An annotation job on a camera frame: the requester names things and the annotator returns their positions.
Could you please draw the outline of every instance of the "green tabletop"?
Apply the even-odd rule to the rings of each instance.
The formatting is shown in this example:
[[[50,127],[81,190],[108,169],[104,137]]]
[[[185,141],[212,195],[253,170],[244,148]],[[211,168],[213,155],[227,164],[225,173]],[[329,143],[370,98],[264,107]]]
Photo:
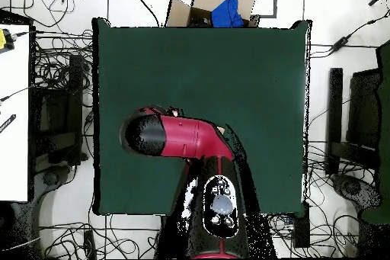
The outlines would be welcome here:
[[[229,124],[248,154],[262,212],[302,211],[307,31],[305,21],[281,30],[114,28],[97,19],[98,212],[171,209],[184,161],[129,155],[119,142],[122,121],[150,104]]]

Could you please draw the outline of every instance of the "blue cloth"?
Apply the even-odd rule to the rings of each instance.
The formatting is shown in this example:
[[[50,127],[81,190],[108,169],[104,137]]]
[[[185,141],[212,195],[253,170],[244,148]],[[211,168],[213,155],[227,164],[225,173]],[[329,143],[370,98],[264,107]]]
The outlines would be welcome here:
[[[242,27],[241,15],[237,12],[238,0],[225,0],[211,12],[214,27]]]

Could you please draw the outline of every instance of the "white table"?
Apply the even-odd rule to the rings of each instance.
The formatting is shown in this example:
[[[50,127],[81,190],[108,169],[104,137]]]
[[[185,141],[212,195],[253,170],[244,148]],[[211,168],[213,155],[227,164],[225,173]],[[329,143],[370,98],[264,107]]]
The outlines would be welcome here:
[[[29,31],[27,25],[4,25],[12,34]],[[0,54],[0,98],[29,86],[29,37],[25,34],[15,48]],[[0,201],[27,201],[28,189],[28,90],[0,106],[0,126],[12,115],[15,120],[0,133]]]

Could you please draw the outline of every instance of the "cardboard box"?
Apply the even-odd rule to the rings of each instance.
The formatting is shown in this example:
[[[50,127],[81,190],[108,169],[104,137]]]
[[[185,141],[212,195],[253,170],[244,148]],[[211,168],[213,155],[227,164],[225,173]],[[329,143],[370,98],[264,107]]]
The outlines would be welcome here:
[[[170,0],[166,27],[187,27],[192,19],[207,18],[211,20],[211,12],[225,0],[193,0],[191,6],[180,0]],[[238,13],[244,27],[257,27],[260,18],[251,16],[255,0],[238,0]]]

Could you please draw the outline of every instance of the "yellow object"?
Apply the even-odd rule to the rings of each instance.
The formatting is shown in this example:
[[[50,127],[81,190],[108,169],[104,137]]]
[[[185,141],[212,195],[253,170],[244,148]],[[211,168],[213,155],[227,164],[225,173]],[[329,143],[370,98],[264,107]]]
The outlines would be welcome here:
[[[0,49],[3,49],[4,48],[4,45],[5,45],[5,35],[3,33],[3,30],[0,29]]]

